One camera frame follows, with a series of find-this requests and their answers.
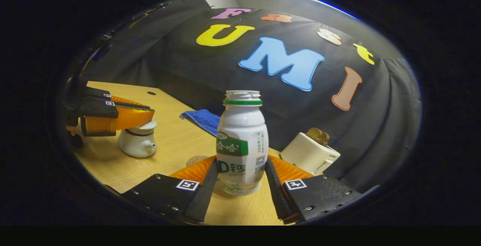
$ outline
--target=pink letter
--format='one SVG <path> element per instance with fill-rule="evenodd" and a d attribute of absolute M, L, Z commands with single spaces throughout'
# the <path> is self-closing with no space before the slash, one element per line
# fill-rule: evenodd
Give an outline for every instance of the pink letter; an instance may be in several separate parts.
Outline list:
<path fill-rule="evenodd" d="M 229 18 L 229 15 L 231 16 L 237 16 L 241 14 L 242 12 L 249 12 L 251 11 L 248 8 L 227 8 L 223 13 L 212 17 L 211 19 L 227 19 Z"/>
<path fill-rule="evenodd" d="M 346 70 L 346 79 L 337 95 L 332 96 L 332 103 L 343 111 L 351 109 L 351 100 L 356 91 L 357 85 L 362 83 L 362 78 L 359 74 L 348 66 Z"/>

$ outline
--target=qr code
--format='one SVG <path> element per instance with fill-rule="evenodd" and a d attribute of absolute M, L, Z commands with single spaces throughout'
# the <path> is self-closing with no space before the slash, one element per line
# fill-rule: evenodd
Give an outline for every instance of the qr code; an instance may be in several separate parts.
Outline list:
<path fill-rule="evenodd" d="M 254 174 L 257 174 L 257 173 L 259 173 L 259 172 L 264 171 L 264 167 L 265 167 L 265 165 L 256 167 L 256 171 L 254 172 Z"/>
<path fill-rule="evenodd" d="M 266 155 L 258 157 L 256 159 L 256 166 L 263 165 L 265 158 L 266 158 Z"/>

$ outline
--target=table surface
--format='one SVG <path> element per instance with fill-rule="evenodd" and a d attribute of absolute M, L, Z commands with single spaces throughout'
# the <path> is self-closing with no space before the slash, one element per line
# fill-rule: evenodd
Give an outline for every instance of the table surface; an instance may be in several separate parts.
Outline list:
<path fill-rule="evenodd" d="M 83 137 L 80 124 L 76 131 L 82 136 L 84 147 L 76 155 L 86 169 L 102 184 L 125 193 L 153 174 L 170 175 L 186 167 L 194 156 L 215 155 L 215 137 L 179 115 L 192 108 L 158 88 L 93 82 L 89 87 L 108 90 L 113 96 L 150 106 L 157 122 L 154 138 L 156 152 L 147 158 L 131 157 L 118 148 L 116 136 Z M 279 152 L 269 148 L 269 154 Z M 225 193 L 216 182 L 206 220 L 207 225 L 283 225 L 277 218 L 267 177 L 252 195 L 233 196 Z"/>

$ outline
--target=bottle label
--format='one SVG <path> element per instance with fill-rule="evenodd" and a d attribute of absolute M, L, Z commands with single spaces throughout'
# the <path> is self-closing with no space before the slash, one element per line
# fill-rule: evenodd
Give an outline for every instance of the bottle label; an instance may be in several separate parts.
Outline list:
<path fill-rule="evenodd" d="M 245 176 L 245 165 L 242 164 L 242 162 L 237 162 L 237 163 L 228 163 L 222 160 L 217 160 L 218 164 L 218 172 L 221 173 L 228 173 L 228 176 L 230 177 L 242 177 Z"/>
<path fill-rule="evenodd" d="M 249 147 L 246 140 L 239 140 L 229 137 L 226 133 L 219 131 L 215 141 L 217 153 L 230 156 L 246 156 L 249 154 Z"/>

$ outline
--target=blue letter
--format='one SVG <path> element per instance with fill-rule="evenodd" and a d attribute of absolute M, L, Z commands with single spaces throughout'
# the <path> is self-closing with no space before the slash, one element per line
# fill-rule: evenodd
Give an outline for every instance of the blue letter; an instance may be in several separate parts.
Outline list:
<path fill-rule="evenodd" d="M 304 91 L 311 91 L 311 78 L 314 70 L 324 57 L 315 51 L 303 49 L 287 55 L 284 43 L 278 39 L 261 37 L 261 46 L 247 60 L 241 60 L 239 66 L 254 71 L 262 70 L 261 62 L 268 57 L 268 74 L 275 75 L 284 68 L 292 66 L 280 79 L 289 85 Z"/>

